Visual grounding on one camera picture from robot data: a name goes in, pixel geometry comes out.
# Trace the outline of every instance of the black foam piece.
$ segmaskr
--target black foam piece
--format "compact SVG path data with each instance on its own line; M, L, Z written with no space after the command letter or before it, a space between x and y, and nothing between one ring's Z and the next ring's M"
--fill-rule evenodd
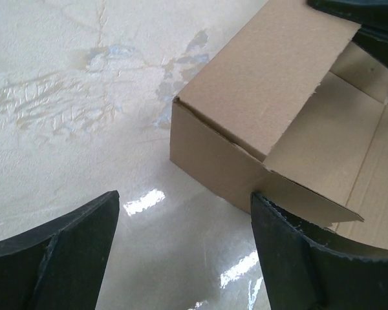
M119 215L118 192L0 241L0 310L95 309Z
M307 4L361 24L354 43L388 68L388 0L307 0Z
M346 239L252 194L272 310L388 309L388 250Z

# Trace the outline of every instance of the glossy floor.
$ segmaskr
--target glossy floor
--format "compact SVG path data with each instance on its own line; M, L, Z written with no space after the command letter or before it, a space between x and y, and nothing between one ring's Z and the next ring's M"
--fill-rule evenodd
M98 309L269 309L250 216L168 160L171 98L263 4L0 1L0 240L116 189Z

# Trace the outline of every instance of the open cardboard box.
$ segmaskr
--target open cardboard box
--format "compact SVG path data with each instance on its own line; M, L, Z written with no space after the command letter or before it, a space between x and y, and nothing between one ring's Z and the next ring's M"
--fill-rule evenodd
M269 0L175 98L171 160L242 210L261 191L388 249L388 70L358 29Z

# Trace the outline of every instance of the cardboard box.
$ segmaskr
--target cardboard box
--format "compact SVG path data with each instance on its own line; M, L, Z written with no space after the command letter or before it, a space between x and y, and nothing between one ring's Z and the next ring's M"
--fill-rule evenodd
M238 208L388 248L388 70L359 25L269 0L173 102L171 160Z

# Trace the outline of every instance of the wet spot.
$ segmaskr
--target wet spot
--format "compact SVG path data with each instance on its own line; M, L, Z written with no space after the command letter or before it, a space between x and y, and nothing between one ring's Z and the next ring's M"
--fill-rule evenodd
M156 95L164 108L154 122L155 126L170 127L173 98L210 61L209 54L203 51L207 42L208 35L205 30L201 30L188 44L185 53L162 66L164 77Z
M100 48L92 48L89 50L89 52L85 55L85 59L87 62L90 62L92 59L94 59L97 55L105 54L107 51L106 47L100 47Z
M109 55L131 57L135 52L135 48L131 46L114 45L108 48Z

